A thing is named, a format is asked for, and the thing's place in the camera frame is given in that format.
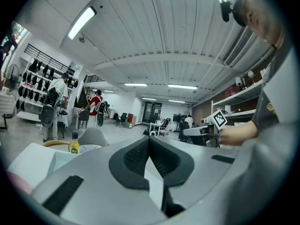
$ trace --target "air vent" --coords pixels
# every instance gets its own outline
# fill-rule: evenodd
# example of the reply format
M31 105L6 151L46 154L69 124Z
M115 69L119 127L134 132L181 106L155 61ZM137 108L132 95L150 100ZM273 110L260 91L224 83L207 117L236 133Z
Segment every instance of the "air vent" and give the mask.
M233 67L234 60L238 57L242 49L245 47L247 41L250 39L252 35L252 31L249 27L246 27L243 34L241 35L240 39L238 40L237 44L235 45L234 49L228 56L228 58L225 60L224 64L230 67Z

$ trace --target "bottle cap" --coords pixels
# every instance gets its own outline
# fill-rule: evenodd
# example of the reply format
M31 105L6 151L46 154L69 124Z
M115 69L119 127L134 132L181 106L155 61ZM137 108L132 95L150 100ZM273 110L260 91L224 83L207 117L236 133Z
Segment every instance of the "bottle cap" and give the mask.
M72 139L77 139L78 138L78 133L72 133Z

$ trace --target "doorway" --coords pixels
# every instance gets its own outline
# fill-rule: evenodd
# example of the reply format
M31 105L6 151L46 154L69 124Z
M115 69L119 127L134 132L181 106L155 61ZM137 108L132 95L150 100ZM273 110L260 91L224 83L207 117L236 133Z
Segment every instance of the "doorway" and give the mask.
M142 121L155 123L160 118L161 106L161 103L146 102Z

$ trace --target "man in white shirt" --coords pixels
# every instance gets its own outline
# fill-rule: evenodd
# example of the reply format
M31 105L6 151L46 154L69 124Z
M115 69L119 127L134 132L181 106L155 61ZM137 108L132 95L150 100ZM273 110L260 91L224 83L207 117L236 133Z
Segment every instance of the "man in white shirt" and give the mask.
M64 108L67 108L67 103L68 103L68 89L67 89L67 85L66 85L66 81L69 78L69 75L67 73L64 73L61 78L59 79L54 79L49 86L49 89L55 88L56 92L59 94L60 98L59 100L61 100L62 98L65 99L65 103L64 103ZM53 139L54 140L58 140L58 136L57 136L57 122L58 122L58 112L60 111L59 107L55 108L55 112L54 112L54 117L53 117L53 128L52 128L52 134L53 134ZM48 139L48 127L44 127L43 128L43 139L44 142L47 141Z
M193 122L194 122L194 120L192 119L192 116L191 116L191 115L188 115L187 118L186 118L184 121L188 123L189 128L192 128L192 127L193 127Z

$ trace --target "t-shirt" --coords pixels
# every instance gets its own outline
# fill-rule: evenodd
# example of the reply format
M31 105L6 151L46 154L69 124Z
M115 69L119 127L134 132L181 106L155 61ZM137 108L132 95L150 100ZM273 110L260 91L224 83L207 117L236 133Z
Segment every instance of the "t-shirt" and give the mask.
M103 98L101 96L95 96L95 97L92 98L92 100L89 102L90 116L96 116L97 115L97 107L102 102L103 102Z
M292 43L286 36L281 48L277 51L275 58L266 69L266 74L264 75L262 80L262 92L258 99L256 112L252 117L252 121L256 125L259 132L262 132L264 129L270 128L279 123L274 107L264 93L263 87L278 71L291 48Z
M60 98L68 97L67 85L65 84L65 82L62 78L53 79L53 81L49 85L48 90L50 90L53 87L55 88L56 92L60 95Z
M184 121L188 123L189 128L193 127L194 120L191 117L187 117Z

